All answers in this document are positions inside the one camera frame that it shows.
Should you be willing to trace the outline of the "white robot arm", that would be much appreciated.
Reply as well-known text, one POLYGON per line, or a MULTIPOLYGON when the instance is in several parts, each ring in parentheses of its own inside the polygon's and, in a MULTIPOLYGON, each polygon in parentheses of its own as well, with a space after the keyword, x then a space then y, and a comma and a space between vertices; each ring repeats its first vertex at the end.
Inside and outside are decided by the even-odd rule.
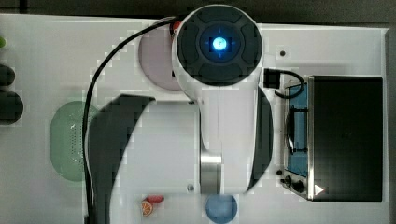
POLYGON ((171 52, 179 99, 122 94, 91 121, 90 224, 145 224, 150 194, 189 195, 210 221, 230 224, 237 195, 269 164, 273 121, 259 87, 257 23, 236 7, 197 8, 181 20, 171 52))

